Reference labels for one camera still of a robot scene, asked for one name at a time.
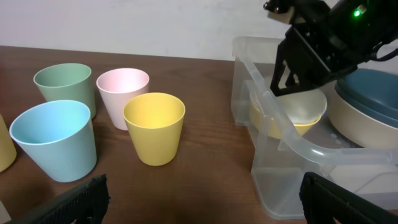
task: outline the table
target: table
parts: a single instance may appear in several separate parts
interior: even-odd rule
[[[306,223],[274,220],[258,201],[250,176],[254,146],[230,110],[234,62],[0,47],[0,113],[8,127],[45,102],[33,83],[35,73],[66,62],[90,66],[94,80],[114,68],[138,68],[149,74],[150,91],[180,98],[187,112],[178,153],[164,166],[142,163],[96,90],[96,167],[81,180],[58,183],[17,146],[16,161],[0,173],[0,200],[12,218],[106,174],[111,200],[103,223]]]

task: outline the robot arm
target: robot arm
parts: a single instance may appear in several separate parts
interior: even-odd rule
[[[290,15],[292,25],[280,43],[271,90],[275,96],[312,90],[355,71],[377,51],[398,39],[397,0],[341,0],[332,9],[318,0],[270,0],[270,14]],[[286,88],[279,82],[286,67]]]

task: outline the plastic cup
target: plastic cup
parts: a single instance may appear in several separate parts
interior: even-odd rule
[[[16,157],[17,151],[0,114],[0,172],[7,169]]]
[[[135,96],[147,93],[148,83],[148,74],[134,68],[119,68],[98,77],[97,87],[115,127],[127,130],[123,108]]]
[[[94,118],[95,99],[91,68],[79,63],[47,67],[33,78],[46,101],[76,100],[87,105]]]
[[[174,158],[184,114],[184,103],[166,93],[146,93],[127,103],[124,119],[143,163],[161,166]]]
[[[78,101],[58,100],[37,105],[12,122],[10,135],[58,182],[78,180],[96,164],[90,109]]]

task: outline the plastic bin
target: plastic bin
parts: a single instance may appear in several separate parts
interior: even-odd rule
[[[254,37],[238,37],[233,42],[236,61],[231,109],[236,124],[248,127],[256,148],[251,175],[267,214],[276,219],[304,217],[299,190],[308,171],[382,208],[398,209],[398,149],[356,146],[333,128],[327,111],[306,134],[298,134],[264,79],[273,74],[279,42]],[[321,90],[328,97],[334,91],[333,84]],[[249,118],[250,96],[262,114],[258,129]],[[272,119],[281,139],[267,134]]]

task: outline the light blue cup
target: light blue cup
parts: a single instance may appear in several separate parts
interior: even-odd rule
[[[58,182],[71,182],[95,166],[90,109],[73,100],[50,101],[19,115],[11,124],[15,142]]]

